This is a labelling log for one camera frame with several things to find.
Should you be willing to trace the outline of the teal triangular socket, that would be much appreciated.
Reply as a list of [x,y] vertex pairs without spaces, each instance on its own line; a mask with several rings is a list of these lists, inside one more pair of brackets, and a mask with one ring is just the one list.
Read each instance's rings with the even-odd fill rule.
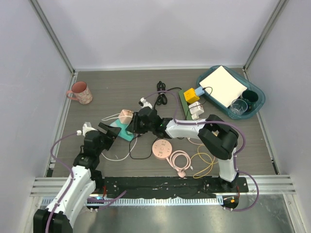
[[116,121],[112,122],[112,123],[110,124],[110,126],[121,128],[121,131],[120,131],[120,133],[118,134],[118,137],[120,137],[120,138],[122,138],[122,139],[124,139],[124,140],[126,140],[126,141],[129,141],[129,142],[130,142],[130,141],[134,138],[133,133],[128,132],[128,131],[126,130],[127,124],[122,124],[122,123],[120,122],[119,119],[117,119]]

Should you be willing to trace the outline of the peach cube socket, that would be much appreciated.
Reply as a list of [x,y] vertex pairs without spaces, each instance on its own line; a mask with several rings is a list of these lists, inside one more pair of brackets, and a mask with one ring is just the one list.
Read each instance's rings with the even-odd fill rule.
[[130,124],[132,118],[133,118],[133,111],[131,110],[121,110],[120,114],[118,115],[118,119],[120,123],[122,124]]

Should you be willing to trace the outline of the pink round socket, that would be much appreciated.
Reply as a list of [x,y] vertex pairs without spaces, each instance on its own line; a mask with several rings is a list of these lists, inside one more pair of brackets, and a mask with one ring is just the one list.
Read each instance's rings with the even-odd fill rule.
[[168,140],[160,139],[153,143],[152,153],[159,160],[165,160],[172,153],[172,145]]

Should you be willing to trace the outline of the green power strip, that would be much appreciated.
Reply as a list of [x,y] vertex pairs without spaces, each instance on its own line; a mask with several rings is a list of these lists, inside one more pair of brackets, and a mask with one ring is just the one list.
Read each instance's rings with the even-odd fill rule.
[[192,120],[190,113],[189,113],[189,105],[190,104],[185,101],[184,92],[185,92],[185,90],[182,89],[178,92],[178,94],[179,94],[180,102],[182,104],[182,108],[184,110],[185,120]]

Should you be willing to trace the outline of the yellow cube socket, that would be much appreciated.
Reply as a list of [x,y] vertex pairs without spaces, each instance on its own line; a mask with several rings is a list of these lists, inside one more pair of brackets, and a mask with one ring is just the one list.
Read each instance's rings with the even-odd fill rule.
[[185,91],[184,98],[185,98],[185,101],[189,104],[193,104],[200,99],[199,96],[196,94],[194,88],[190,88],[187,91]]

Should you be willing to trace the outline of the light blue charger plug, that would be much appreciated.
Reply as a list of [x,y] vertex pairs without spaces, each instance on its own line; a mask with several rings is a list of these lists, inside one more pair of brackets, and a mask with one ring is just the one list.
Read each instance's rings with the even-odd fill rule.
[[198,87],[194,91],[195,91],[196,96],[198,97],[205,93],[205,90],[202,87]]

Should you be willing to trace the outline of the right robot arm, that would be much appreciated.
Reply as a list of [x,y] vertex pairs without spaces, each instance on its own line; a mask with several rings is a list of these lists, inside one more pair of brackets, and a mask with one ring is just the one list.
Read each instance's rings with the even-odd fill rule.
[[133,114],[127,131],[137,134],[152,132],[158,138],[199,139],[219,162],[219,185],[226,192],[237,186],[239,173],[236,155],[239,134],[234,125],[224,122],[216,115],[203,120],[177,120],[161,118],[157,110],[144,107]]

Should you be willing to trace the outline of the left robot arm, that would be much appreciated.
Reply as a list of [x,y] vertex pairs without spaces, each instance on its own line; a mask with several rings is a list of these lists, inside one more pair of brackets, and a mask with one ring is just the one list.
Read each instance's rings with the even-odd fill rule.
[[38,209],[33,217],[35,233],[71,233],[87,198],[103,189],[102,173],[97,170],[103,150],[109,150],[119,133],[120,127],[99,123],[95,129],[89,122],[73,136],[83,136],[84,143],[68,167],[69,177],[53,201],[44,209]]

